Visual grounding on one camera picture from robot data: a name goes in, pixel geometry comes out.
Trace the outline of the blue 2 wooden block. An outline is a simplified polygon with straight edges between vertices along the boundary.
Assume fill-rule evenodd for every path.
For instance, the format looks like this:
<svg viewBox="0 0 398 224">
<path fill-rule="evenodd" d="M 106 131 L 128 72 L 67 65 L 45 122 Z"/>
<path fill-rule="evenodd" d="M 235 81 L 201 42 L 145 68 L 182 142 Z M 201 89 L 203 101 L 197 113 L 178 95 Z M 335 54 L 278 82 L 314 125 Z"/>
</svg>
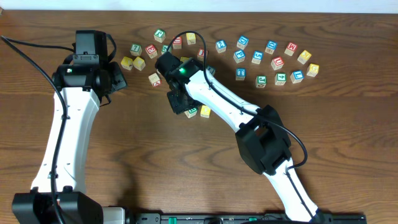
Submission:
<svg viewBox="0 0 398 224">
<path fill-rule="evenodd" d="M 226 42 L 224 40 L 218 40 L 215 43 L 216 46 L 216 51 L 220 54 L 226 51 L 227 45 Z"/>
</svg>

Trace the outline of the red I wooden block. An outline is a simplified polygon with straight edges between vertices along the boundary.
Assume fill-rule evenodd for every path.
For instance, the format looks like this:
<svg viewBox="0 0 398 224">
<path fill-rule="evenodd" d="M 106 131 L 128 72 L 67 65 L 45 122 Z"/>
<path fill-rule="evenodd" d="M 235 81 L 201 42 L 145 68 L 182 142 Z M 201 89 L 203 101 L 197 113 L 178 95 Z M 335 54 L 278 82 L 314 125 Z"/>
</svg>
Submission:
<svg viewBox="0 0 398 224">
<path fill-rule="evenodd" d="M 201 62 L 204 62 L 205 61 L 205 55 L 208 55 L 208 51 L 203 49 L 203 48 L 200 48 L 198 50 L 198 53 L 197 53 L 197 59 L 199 61 L 201 61 Z"/>
</svg>

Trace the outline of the blue d block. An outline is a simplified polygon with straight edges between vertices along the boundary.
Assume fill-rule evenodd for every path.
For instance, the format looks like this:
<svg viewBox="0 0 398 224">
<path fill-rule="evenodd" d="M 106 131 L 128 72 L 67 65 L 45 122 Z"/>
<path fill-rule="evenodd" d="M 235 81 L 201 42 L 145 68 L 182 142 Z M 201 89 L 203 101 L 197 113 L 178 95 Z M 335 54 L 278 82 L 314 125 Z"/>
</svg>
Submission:
<svg viewBox="0 0 398 224">
<path fill-rule="evenodd" d="M 248 45 L 249 39 L 243 35 L 241 35 L 237 41 L 236 46 L 242 50 L 244 50 Z"/>
<path fill-rule="evenodd" d="M 276 48 L 277 48 L 277 42 L 270 40 L 270 41 L 268 41 L 268 43 L 266 45 L 265 53 L 272 55 Z"/>
</svg>

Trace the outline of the green R wooden block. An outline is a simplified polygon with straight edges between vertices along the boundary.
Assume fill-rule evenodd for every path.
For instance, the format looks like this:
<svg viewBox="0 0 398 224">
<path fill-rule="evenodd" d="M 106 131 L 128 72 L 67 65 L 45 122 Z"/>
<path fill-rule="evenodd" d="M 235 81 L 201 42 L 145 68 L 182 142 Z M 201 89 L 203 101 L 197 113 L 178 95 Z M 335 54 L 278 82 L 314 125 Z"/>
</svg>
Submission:
<svg viewBox="0 0 398 224">
<path fill-rule="evenodd" d="M 192 118 L 197 114 L 197 112 L 198 112 L 197 108 L 192 108 L 192 109 L 186 110 L 184 112 L 184 114 L 187 116 L 187 118 Z"/>
</svg>

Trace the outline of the yellow C wooden block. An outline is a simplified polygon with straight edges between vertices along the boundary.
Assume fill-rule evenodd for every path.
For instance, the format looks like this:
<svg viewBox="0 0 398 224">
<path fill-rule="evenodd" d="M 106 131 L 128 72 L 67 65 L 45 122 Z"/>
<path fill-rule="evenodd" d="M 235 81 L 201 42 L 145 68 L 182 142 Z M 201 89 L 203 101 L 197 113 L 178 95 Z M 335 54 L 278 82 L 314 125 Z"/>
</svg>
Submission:
<svg viewBox="0 0 398 224">
<path fill-rule="evenodd" d="M 139 71 L 142 71 L 146 66 L 145 60 L 140 57 L 136 57 L 133 61 L 133 66 Z"/>
</svg>

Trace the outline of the green J wooden block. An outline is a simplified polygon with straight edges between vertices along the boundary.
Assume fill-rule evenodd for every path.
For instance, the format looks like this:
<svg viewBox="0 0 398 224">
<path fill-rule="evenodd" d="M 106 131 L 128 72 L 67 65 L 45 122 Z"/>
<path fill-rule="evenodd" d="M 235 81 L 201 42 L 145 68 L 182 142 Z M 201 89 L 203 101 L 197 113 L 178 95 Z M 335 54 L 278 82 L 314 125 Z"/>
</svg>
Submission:
<svg viewBox="0 0 398 224">
<path fill-rule="evenodd" d="M 165 33 L 164 30 L 162 30 L 162 29 L 157 29 L 157 30 L 154 32 L 154 39 L 155 39 L 156 41 L 162 43 L 162 42 L 165 40 L 165 38 L 166 38 L 166 33 Z"/>
</svg>

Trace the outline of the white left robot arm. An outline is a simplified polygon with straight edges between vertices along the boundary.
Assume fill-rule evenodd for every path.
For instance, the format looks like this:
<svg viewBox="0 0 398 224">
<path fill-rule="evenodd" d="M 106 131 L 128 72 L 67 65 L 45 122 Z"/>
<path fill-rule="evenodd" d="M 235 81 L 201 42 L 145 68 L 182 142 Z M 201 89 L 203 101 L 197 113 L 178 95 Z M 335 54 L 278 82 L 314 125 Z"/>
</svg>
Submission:
<svg viewBox="0 0 398 224">
<path fill-rule="evenodd" d="M 103 207 L 85 192 L 85 164 L 93 121 L 103 96 L 127 86 L 117 62 L 60 65 L 52 75 L 59 91 L 44 159 L 28 193 L 16 193 L 19 223 L 130 223 L 123 207 Z"/>
</svg>

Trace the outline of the yellow o block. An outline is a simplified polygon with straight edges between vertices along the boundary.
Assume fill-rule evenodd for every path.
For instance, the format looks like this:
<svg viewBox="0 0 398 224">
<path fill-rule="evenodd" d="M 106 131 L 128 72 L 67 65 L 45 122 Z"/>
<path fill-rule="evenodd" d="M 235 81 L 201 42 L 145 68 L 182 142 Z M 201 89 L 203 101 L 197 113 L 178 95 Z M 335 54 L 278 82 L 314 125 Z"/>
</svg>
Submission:
<svg viewBox="0 0 398 224">
<path fill-rule="evenodd" d="M 211 109 L 206 105 L 202 105 L 200 110 L 200 116 L 204 118 L 209 118 L 210 114 L 211 114 Z"/>
<path fill-rule="evenodd" d="M 189 60 L 190 58 L 189 57 L 181 57 L 180 58 L 180 61 L 181 62 L 186 62 L 187 60 Z"/>
</svg>

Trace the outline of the blue D left block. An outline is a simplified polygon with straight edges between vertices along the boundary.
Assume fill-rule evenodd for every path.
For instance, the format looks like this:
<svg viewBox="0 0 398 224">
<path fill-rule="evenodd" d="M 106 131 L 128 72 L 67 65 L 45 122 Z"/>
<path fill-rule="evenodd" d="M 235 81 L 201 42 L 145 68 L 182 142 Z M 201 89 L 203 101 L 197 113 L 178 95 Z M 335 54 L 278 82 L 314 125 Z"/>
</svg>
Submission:
<svg viewBox="0 0 398 224">
<path fill-rule="evenodd" d="M 241 35 L 237 41 L 236 46 L 242 50 L 244 50 L 248 45 L 249 39 L 243 35 Z"/>
</svg>

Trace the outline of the yellow K wooden block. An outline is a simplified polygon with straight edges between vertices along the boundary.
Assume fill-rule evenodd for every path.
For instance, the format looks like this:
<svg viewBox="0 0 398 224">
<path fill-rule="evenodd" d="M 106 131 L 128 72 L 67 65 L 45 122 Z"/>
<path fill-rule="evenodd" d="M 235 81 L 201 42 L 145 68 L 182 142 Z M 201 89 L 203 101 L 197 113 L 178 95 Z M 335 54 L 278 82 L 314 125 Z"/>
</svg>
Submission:
<svg viewBox="0 0 398 224">
<path fill-rule="evenodd" d="M 132 70 L 133 59 L 131 59 L 129 57 L 123 57 L 123 59 L 121 60 L 121 66 L 122 66 L 122 68 L 124 68 L 126 70 Z"/>
</svg>

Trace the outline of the blue 5 wooden block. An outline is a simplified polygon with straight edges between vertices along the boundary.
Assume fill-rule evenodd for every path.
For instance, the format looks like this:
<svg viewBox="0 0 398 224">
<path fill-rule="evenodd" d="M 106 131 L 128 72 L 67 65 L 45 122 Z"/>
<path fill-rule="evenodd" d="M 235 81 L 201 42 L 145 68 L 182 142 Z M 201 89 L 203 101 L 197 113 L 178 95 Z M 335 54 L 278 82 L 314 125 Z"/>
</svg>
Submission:
<svg viewBox="0 0 398 224">
<path fill-rule="evenodd" d="M 253 53 L 251 62 L 259 65 L 262 61 L 263 56 L 264 56 L 263 52 L 256 50 Z"/>
</svg>

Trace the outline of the yellow G wooden block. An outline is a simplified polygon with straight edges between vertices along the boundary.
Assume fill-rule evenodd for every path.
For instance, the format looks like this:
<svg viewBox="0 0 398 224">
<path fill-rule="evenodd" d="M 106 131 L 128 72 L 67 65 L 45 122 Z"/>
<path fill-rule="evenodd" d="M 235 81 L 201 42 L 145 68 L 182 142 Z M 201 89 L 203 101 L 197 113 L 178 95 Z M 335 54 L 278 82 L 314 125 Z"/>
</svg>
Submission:
<svg viewBox="0 0 398 224">
<path fill-rule="evenodd" d="M 315 77 L 319 73 L 320 66 L 314 63 L 311 63 L 307 68 L 307 76 Z"/>
</svg>

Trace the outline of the blue P wooden block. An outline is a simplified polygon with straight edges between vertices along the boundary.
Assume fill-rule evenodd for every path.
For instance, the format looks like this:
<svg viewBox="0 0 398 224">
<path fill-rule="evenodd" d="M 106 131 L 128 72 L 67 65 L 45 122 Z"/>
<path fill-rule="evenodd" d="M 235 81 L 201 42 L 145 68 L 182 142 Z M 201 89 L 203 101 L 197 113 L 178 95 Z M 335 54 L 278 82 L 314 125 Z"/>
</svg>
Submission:
<svg viewBox="0 0 398 224">
<path fill-rule="evenodd" d="M 236 63 L 241 63 L 245 60 L 246 54 L 244 53 L 244 50 L 238 50 L 234 52 L 233 58 Z"/>
</svg>

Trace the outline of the green J lower block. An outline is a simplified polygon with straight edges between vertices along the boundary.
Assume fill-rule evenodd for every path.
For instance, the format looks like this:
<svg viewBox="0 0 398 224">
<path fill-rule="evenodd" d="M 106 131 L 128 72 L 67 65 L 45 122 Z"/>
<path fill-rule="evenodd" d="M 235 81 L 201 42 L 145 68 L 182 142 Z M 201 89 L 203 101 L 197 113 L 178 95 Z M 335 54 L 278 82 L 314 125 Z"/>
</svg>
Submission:
<svg viewBox="0 0 398 224">
<path fill-rule="evenodd" d="M 256 88 L 264 88 L 267 85 L 267 77 L 259 75 L 256 77 Z"/>
</svg>

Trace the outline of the red M wooden block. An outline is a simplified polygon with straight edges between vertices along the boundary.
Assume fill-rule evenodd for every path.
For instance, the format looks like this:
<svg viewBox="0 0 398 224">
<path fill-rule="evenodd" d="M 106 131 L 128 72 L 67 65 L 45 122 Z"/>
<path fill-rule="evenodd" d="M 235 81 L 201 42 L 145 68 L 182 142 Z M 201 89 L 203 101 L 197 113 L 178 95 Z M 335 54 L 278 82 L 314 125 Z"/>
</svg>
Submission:
<svg viewBox="0 0 398 224">
<path fill-rule="evenodd" d="M 297 50 L 297 44 L 289 42 L 285 48 L 284 53 L 288 56 L 293 56 L 296 50 Z"/>
</svg>

